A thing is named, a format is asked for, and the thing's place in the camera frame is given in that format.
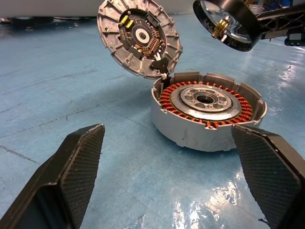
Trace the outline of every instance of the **yellow capacitor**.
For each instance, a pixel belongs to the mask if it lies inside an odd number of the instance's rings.
[[[130,20],[125,28],[129,29],[133,25],[133,20]]]
[[[121,21],[122,24],[124,24],[128,19],[128,15],[125,15]]]

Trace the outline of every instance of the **gray motor casing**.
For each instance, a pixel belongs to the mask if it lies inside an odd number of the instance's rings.
[[[266,114],[267,105],[262,101],[262,96],[252,87],[242,83],[237,84],[228,76],[207,73],[176,73],[171,78],[171,83],[185,81],[209,81],[221,84],[240,93],[248,100],[253,108],[253,117],[243,124],[258,128]],[[163,90],[161,79],[155,81],[152,88],[152,122],[156,128],[177,145],[206,152],[228,151],[236,148],[231,134],[232,124],[220,125],[217,129],[205,127],[205,124],[180,117],[166,109],[162,109],[158,101]]]
[[[141,75],[148,79],[158,79],[162,73],[158,69],[150,66],[154,60],[142,58],[139,60],[133,53],[126,50],[120,41],[120,17],[129,10],[140,10],[150,13],[160,21],[160,30],[164,34],[165,50],[162,58],[166,57],[169,62],[167,65],[168,73],[172,74],[178,63],[183,47],[180,43],[180,35],[174,24],[175,20],[169,17],[153,0],[106,0],[99,7],[97,25],[103,44],[107,47],[111,56],[124,69],[135,75]]]

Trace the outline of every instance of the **textured grip surface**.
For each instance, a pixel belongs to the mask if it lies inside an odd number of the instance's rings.
[[[233,128],[244,176],[271,229],[280,228],[300,191],[299,178],[262,137]]]
[[[104,129],[98,128],[80,141],[60,181],[62,195],[78,229],[94,188],[103,137]]]

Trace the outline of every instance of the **blue floor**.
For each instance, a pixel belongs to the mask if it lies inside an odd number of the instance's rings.
[[[283,39],[238,52],[193,15],[174,17],[184,53],[176,72],[223,73],[268,104],[262,128],[305,157],[304,48]],[[236,150],[180,148],[150,118],[153,81],[110,57],[95,22],[17,31],[0,26],[0,217],[64,137],[104,123],[95,188],[82,229],[267,229]]]

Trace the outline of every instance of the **copper winding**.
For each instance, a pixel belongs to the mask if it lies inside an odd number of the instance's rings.
[[[236,97],[238,99],[238,101],[241,104],[242,107],[242,111],[241,113],[237,116],[234,117],[230,120],[222,120],[222,121],[209,121],[209,120],[203,120],[203,119],[198,119],[198,118],[194,118],[191,116],[188,116],[182,112],[180,112],[179,110],[177,110],[173,104],[170,101],[170,95],[171,93],[177,89],[178,87],[184,86],[184,85],[190,85],[190,84],[205,84],[205,85],[213,85],[214,87],[218,87],[220,89],[223,89],[227,92],[229,92],[230,94],[232,94],[234,97]],[[162,108],[180,116],[183,118],[186,118],[188,120],[192,120],[193,122],[199,122],[202,124],[205,124],[206,127],[212,126],[214,128],[218,128],[220,125],[227,125],[227,124],[234,124],[234,123],[244,123],[244,122],[249,122],[252,119],[252,107],[249,104],[249,102],[242,97],[239,93],[236,93],[234,90],[230,90],[229,88],[224,88],[222,85],[217,86],[215,83],[211,84],[209,82],[197,82],[197,81],[188,81],[188,82],[180,82],[180,83],[175,83],[170,85],[169,87],[167,87],[165,90],[163,90],[161,97],[160,97],[160,103],[162,104]]]

